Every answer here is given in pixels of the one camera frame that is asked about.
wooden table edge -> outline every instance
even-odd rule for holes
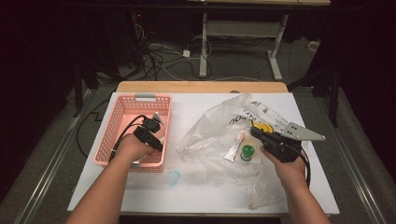
[[[289,92],[283,82],[122,81],[117,92]]]

yellow label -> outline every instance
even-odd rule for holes
[[[255,128],[261,129],[265,133],[273,133],[274,132],[273,127],[269,124],[251,121],[251,125]]]

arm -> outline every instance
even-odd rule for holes
[[[133,134],[126,134],[114,159],[99,174],[66,223],[117,223],[128,170],[132,162],[152,151]]]
[[[261,151],[275,165],[276,174],[286,192],[292,222],[331,223],[306,185],[303,160],[298,158],[295,162],[282,163],[263,147]]]

plastic wrap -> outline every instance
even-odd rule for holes
[[[177,145],[183,161],[199,161],[207,170],[207,180],[247,187],[250,209],[257,209],[284,198],[274,165],[259,148],[262,143],[251,136],[251,121],[271,124],[281,130],[287,122],[275,111],[241,94],[206,111]],[[224,159],[238,134],[243,134],[234,161]],[[241,147],[251,145],[255,153],[250,161],[240,158]]]

dark background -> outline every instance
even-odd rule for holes
[[[332,5],[362,7],[363,11],[290,16],[284,40],[293,41],[302,36],[321,39],[307,75],[315,74],[329,63],[340,68],[341,87],[376,153],[395,179],[396,166],[392,165],[396,160],[392,141],[396,134],[395,3],[346,0],[332,1]],[[143,15],[142,22],[148,29],[180,42],[188,41],[201,29],[199,14],[198,17],[190,13],[176,17],[166,12]],[[119,43],[116,40],[134,48],[128,33],[131,27],[125,17],[87,13],[84,18],[50,0],[18,0],[0,5],[0,199],[7,194],[52,118],[67,103],[65,96],[73,87],[76,63],[94,62],[117,74],[119,64],[134,60],[134,53],[120,52],[117,46],[111,48],[111,44]],[[169,36],[175,31],[181,35]],[[92,38],[101,43],[100,47],[93,44]],[[94,69],[85,64],[82,67],[84,80],[94,86]]]

